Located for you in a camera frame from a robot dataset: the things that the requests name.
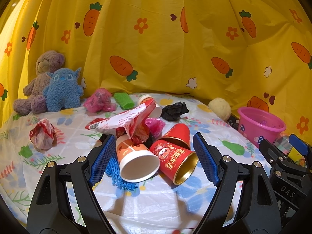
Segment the pink plastic bag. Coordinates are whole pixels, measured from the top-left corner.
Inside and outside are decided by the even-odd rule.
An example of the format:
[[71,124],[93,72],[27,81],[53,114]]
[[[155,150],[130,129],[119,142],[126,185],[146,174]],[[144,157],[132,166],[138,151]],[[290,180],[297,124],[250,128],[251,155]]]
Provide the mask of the pink plastic bag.
[[146,126],[148,126],[151,134],[157,138],[162,134],[162,130],[164,129],[166,123],[158,118],[147,118],[145,120]]
[[83,106],[91,113],[113,112],[117,109],[116,104],[111,102],[113,95],[105,88],[97,89]]

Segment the yellow carrot print curtain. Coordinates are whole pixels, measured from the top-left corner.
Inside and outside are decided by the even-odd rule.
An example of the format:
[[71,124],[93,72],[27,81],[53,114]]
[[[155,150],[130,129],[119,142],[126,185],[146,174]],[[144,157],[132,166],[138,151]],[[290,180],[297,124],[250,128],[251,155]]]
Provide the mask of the yellow carrot print curtain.
[[311,142],[311,20],[300,0],[2,0],[1,122],[48,50],[109,91],[224,98]]

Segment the blue plush monster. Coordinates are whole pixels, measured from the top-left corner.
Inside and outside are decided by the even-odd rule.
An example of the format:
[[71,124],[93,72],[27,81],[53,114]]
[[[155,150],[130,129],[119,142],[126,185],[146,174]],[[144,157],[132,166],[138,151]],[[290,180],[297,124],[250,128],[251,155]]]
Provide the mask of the blue plush monster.
[[80,98],[83,95],[83,87],[78,85],[80,71],[81,68],[76,71],[61,68],[55,72],[45,73],[50,78],[50,83],[42,92],[48,112],[59,112],[62,109],[80,106]]

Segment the floral plastic bed sheet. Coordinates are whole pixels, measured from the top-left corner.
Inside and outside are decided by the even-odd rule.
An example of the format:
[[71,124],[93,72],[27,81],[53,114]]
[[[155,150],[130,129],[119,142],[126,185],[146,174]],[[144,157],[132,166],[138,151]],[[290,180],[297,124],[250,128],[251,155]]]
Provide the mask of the floral plastic bed sheet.
[[[201,133],[208,144],[238,163],[258,161],[266,172],[270,170],[270,164],[251,142],[200,101],[168,94],[154,94],[153,98],[161,107],[185,102],[189,112],[181,116],[180,123],[187,125],[191,134]],[[2,126],[1,196],[21,225],[27,224],[32,195],[46,164],[71,163],[98,143],[100,133],[85,128],[97,117],[108,118],[111,113],[89,113],[79,107],[39,115],[12,114]],[[29,138],[30,131],[43,118],[55,130],[53,146],[47,151],[37,150]],[[139,183],[135,191],[118,189],[109,176],[103,176],[93,190],[118,233],[191,233],[216,189],[198,164],[191,177],[179,186],[157,173]]]

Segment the cream plush ball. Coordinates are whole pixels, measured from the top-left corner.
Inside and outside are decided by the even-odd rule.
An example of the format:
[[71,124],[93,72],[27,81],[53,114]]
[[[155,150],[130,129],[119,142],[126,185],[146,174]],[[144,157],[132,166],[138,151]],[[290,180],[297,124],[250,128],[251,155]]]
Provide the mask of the cream plush ball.
[[228,121],[231,115],[231,107],[223,98],[215,98],[211,100],[208,104],[208,108],[223,121]]

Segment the black printed box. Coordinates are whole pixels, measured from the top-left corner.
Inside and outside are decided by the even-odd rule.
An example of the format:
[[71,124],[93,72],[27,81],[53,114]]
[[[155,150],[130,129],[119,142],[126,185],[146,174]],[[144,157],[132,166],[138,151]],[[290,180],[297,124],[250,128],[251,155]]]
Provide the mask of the black printed box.
[[235,130],[238,130],[239,118],[235,115],[231,114],[229,119],[227,120],[228,125],[230,125]]

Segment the red gold paper cup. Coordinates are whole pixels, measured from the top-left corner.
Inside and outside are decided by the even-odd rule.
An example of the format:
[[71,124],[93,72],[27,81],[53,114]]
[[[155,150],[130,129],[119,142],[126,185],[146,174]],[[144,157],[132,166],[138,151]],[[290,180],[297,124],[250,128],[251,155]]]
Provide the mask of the red gold paper cup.
[[185,124],[175,124],[161,139],[190,150],[190,130]]
[[174,185],[184,183],[192,175],[198,163],[198,157],[194,151],[162,139],[153,143],[150,151],[159,158],[160,171]]

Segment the blue foam net sleeve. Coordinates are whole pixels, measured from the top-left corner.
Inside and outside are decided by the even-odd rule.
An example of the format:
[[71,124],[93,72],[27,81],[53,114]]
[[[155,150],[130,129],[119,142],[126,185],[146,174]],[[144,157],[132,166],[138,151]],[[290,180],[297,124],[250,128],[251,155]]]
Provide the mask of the blue foam net sleeve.
[[135,191],[138,188],[136,183],[127,182],[121,178],[120,166],[116,153],[114,153],[109,160],[105,173],[112,179],[112,184],[117,186],[118,189]]

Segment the pink plastic trash bucket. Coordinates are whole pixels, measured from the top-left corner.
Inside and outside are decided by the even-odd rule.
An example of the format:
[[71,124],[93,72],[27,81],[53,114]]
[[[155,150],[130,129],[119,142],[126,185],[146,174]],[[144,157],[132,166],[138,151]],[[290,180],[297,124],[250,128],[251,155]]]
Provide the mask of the pink plastic trash bucket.
[[238,131],[257,148],[264,139],[272,144],[286,130],[282,119],[264,110],[240,107],[238,114]]

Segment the red gold paper cup front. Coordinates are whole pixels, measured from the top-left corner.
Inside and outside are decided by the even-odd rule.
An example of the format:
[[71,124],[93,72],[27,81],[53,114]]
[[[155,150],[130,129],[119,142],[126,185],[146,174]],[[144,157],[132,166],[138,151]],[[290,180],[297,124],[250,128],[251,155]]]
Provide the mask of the red gold paper cup front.
[[153,143],[150,151],[159,158],[160,171],[174,185],[184,183],[192,175],[198,163],[198,157],[194,151],[162,139]]

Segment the red transparent bag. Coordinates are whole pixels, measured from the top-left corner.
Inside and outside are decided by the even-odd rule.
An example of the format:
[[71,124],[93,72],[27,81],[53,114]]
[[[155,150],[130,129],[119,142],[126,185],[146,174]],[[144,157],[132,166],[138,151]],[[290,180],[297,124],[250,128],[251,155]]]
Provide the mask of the red transparent bag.
[[54,126],[46,118],[41,119],[30,131],[29,138],[37,150],[47,151],[54,143]]

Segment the purple teddy bear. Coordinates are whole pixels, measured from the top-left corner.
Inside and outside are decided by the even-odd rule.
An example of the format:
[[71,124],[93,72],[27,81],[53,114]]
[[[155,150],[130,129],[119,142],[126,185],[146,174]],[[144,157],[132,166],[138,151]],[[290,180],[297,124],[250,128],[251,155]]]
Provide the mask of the purple teddy bear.
[[26,116],[47,111],[46,99],[43,95],[44,88],[50,83],[47,72],[54,73],[65,64],[65,56],[56,51],[50,50],[43,53],[36,61],[36,78],[23,88],[23,94],[27,99],[16,99],[13,103],[14,111]]

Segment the red white snack wrapper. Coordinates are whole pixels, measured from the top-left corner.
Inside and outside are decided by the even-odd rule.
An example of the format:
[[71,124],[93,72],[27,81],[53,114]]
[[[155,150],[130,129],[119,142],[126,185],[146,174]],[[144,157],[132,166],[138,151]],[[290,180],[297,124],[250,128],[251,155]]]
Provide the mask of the red white snack wrapper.
[[94,119],[85,128],[105,135],[112,134],[115,138],[126,134],[135,144],[144,143],[150,136],[150,130],[145,121],[155,108],[156,102],[152,98],[111,118]]

